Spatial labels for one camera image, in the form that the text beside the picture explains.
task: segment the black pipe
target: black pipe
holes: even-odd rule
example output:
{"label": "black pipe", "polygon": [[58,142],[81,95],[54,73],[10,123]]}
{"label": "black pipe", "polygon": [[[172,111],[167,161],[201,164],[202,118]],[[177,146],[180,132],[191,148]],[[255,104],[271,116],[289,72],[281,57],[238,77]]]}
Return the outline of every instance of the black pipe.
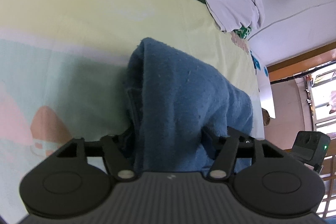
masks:
{"label": "black pipe", "polygon": [[287,81],[290,81],[290,80],[294,80],[294,79],[305,77],[305,76],[307,76],[309,74],[312,74],[315,71],[318,71],[320,69],[323,69],[323,68],[328,67],[328,66],[333,65],[333,64],[336,64],[336,61],[329,62],[329,63],[327,63],[327,64],[325,64],[325,65],[323,65],[321,67],[317,67],[317,68],[314,68],[312,70],[302,72],[302,73],[300,73],[298,75],[293,75],[293,76],[290,76],[290,77],[287,77],[287,78],[283,78],[283,79],[280,79],[280,80],[272,81],[271,85],[277,84],[277,83],[282,83],[282,82],[287,82]]}

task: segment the metal screw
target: metal screw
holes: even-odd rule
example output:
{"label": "metal screw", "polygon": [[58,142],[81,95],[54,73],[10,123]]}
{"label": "metal screw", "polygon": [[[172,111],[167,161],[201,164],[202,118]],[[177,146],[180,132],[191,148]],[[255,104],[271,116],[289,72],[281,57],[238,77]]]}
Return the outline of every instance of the metal screw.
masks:
{"label": "metal screw", "polygon": [[118,172],[118,177],[121,179],[131,179],[134,175],[135,174],[132,170],[121,170]]}
{"label": "metal screw", "polygon": [[213,170],[210,172],[210,176],[214,179],[222,179],[226,177],[226,172],[223,170]]}

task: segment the beige wall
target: beige wall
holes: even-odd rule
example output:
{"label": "beige wall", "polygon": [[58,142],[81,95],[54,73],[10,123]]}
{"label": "beige wall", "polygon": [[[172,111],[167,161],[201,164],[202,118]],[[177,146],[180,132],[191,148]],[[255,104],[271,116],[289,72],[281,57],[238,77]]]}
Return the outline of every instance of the beige wall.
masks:
{"label": "beige wall", "polygon": [[281,149],[292,148],[299,131],[312,130],[303,79],[272,85],[275,119],[265,127],[265,138]]}

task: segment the ribbed black surface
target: ribbed black surface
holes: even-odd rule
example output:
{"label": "ribbed black surface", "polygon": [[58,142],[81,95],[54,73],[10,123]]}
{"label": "ribbed black surface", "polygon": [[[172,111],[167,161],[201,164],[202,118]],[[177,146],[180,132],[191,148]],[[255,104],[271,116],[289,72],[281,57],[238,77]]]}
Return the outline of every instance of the ribbed black surface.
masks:
{"label": "ribbed black surface", "polygon": [[118,184],[92,212],[67,220],[28,216],[21,224],[323,224],[315,214],[272,219],[243,207],[225,184],[211,183],[200,173],[144,173]]}

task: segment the bed sheet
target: bed sheet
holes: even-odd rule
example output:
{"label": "bed sheet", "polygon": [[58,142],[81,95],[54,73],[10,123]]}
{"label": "bed sheet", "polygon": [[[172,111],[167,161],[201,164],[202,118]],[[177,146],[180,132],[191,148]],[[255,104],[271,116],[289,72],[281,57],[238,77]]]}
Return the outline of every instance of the bed sheet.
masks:
{"label": "bed sheet", "polygon": [[129,126],[123,78],[152,37],[217,68],[251,98],[263,138],[247,42],[220,32],[196,0],[0,0],[0,214],[26,210],[23,175],[72,137],[88,141]]}

